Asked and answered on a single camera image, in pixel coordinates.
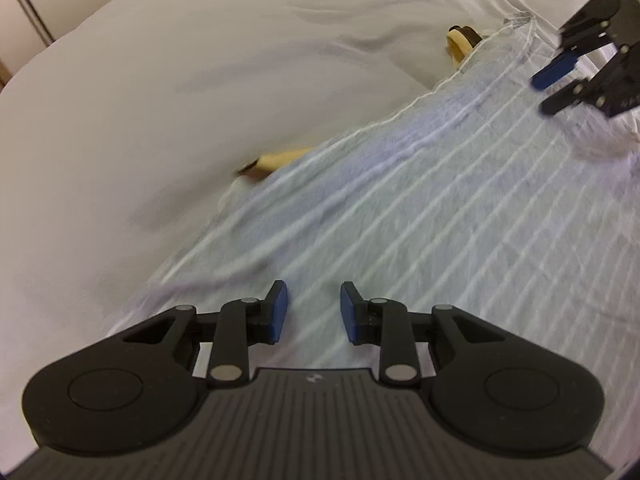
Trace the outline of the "grey white-striped t-shirt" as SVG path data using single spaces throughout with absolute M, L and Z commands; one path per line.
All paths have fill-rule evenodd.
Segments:
M 415 311 L 454 304 L 615 380 L 639 367 L 639 116 L 539 113 L 551 56 L 529 16 L 437 90 L 232 200 L 134 300 L 134 323 L 285 281 L 268 365 L 368 362 L 338 305 L 351 281 Z

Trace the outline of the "white bed duvet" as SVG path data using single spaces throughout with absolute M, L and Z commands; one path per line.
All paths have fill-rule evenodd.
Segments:
M 113 0 L 33 58 L 1 95 L 2 469 L 36 448 L 29 379 L 136 324 L 134 300 L 232 200 L 437 90 L 516 18 L 552 56 L 587 1 Z M 623 465 L 639 367 L 589 369 L 593 448 Z

